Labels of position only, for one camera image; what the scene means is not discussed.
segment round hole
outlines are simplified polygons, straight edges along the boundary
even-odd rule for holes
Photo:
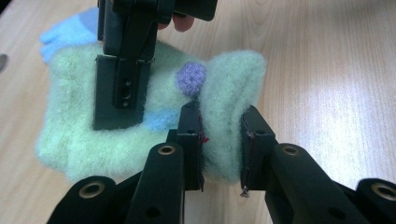
[[[129,80],[128,78],[125,78],[123,81],[125,86],[131,86],[132,84],[131,80]]]
[[[255,133],[256,134],[265,134],[265,131],[264,130],[257,130]]]
[[[83,199],[90,199],[98,196],[105,189],[105,184],[101,181],[92,181],[79,191],[79,196]]]
[[[297,156],[300,151],[295,147],[286,146],[282,148],[283,152],[290,156]]]
[[[158,149],[158,152],[161,155],[167,156],[167,155],[171,155],[176,151],[176,149],[174,147],[160,147],[160,149]]]
[[[129,99],[131,97],[131,92],[132,92],[131,88],[126,86],[122,87],[121,88],[122,99],[124,100]]]
[[[328,212],[330,213],[330,215],[332,215],[332,217],[335,217],[340,220],[344,220],[347,218],[346,213],[336,207],[330,207],[328,209]]]
[[[391,188],[388,185],[375,183],[372,185],[372,190],[374,193],[384,199],[396,201],[396,189]]]
[[[150,207],[148,208],[148,210],[146,210],[147,217],[155,218],[155,217],[159,217],[160,215],[161,215],[161,211],[157,207]]]

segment light blue fabric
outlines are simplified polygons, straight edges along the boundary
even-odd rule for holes
[[[162,109],[145,113],[143,124],[153,131],[176,129],[180,109]]]
[[[40,52],[44,62],[49,63],[59,49],[96,42],[98,15],[97,7],[90,8],[53,25],[41,35],[40,42],[44,46]]]

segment wooden table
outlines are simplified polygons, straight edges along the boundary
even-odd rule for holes
[[[38,37],[96,1],[14,0],[0,18],[0,223],[44,223],[71,184],[34,147],[49,89]],[[396,182],[396,1],[219,0],[212,22],[159,38],[203,59],[254,49],[268,59],[258,108],[279,142],[306,148],[328,175],[355,188]],[[271,222],[263,193],[208,184],[188,192],[186,223]]]

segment black plastic part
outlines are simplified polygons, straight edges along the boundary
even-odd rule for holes
[[[130,15],[138,10],[155,15],[152,21],[167,24],[172,20],[175,0],[113,0],[113,10],[121,15]]]
[[[114,81],[113,105],[117,109],[136,110],[136,103],[146,98],[146,92],[139,99],[139,89],[147,89],[148,83],[140,85],[140,79],[149,78],[149,68],[157,39],[157,24],[143,12],[135,12],[128,20],[117,57]]]
[[[356,202],[356,192],[355,192],[355,190],[350,189],[350,188],[348,188],[348,187],[346,187],[346,186],[344,186],[344,185],[342,185],[342,184],[340,184],[340,183],[337,183],[337,182],[335,182],[335,181],[334,181],[334,184],[336,184],[337,187],[338,187],[341,191],[344,192],[344,194],[346,195],[346,197],[347,197],[353,204],[355,204],[355,206],[357,205],[357,202]]]
[[[142,122],[149,76],[142,76],[139,79],[139,89],[136,95],[134,110],[117,109],[112,104],[114,71],[117,64],[116,58],[98,55],[96,61],[97,71],[93,129],[124,129]],[[148,65],[140,64],[140,66],[142,72],[149,72]]]
[[[128,215],[131,200],[139,183],[141,172],[129,177],[116,186],[108,208],[107,208],[107,223],[121,224],[124,223]]]
[[[99,15],[98,15],[98,34],[99,41],[105,38],[105,13],[106,13],[106,0],[98,0]]]
[[[396,223],[396,185],[381,179],[363,179],[356,190],[359,209],[372,223]]]
[[[265,192],[265,203],[267,204],[268,211],[270,211],[273,223],[292,223],[294,212],[286,198],[267,191]]]
[[[152,148],[125,223],[182,223],[183,150],[174,143]]]
[[[101,0],[99,6],[99,27],[103,30],[103,53],[105,55],[117,56],[120,54],[121,41],[127,17],[114,12],[110,0]]]
[[[184,15],[184,14],[181,14],[181,13],[178,13],[178,12],[174,12],[173,15],[177,16],[179,18],[186,18],[187,17],[187,15]]]
[[[293,210],[292,223],[368,223],[303,148],[277,145],[271,165]],[[271,216],[279,212],[270,210]]]
[[[175,12],[211,21],[215,17],[218,0],[176,0]]]
[[[170,129],[165,142],[177,143],[177,129]]]
[[[107,207],[115,188],[112,179],[102,176],[77,182],[55,207],[48,223],[107,223]]]
[[[201,161],[204,138],[198,102],[183,105],[177,126],[177,143],[183,147],[185,155],[185,190],[204,190]]]
[[[241,188],[266,190],[270,180],[270,156],[276,136],[253,105],[242,115]]]

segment fuzzy fabric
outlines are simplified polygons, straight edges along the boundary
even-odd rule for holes
[[[143,122],[124,130],[94,131],[95,58],[100,53],[99,44],[90,44],[59,50],[49,61],[48,108],[35,148],[44,164],[72,181],[134,175],[144,167],[149,150],[177,127],[180,108],[198,95],[209,138],[204,174],[215,181],[239,180],[240,118],[256,103],[265,74],[259,53],[236,51],[203,62],[158,43]]]

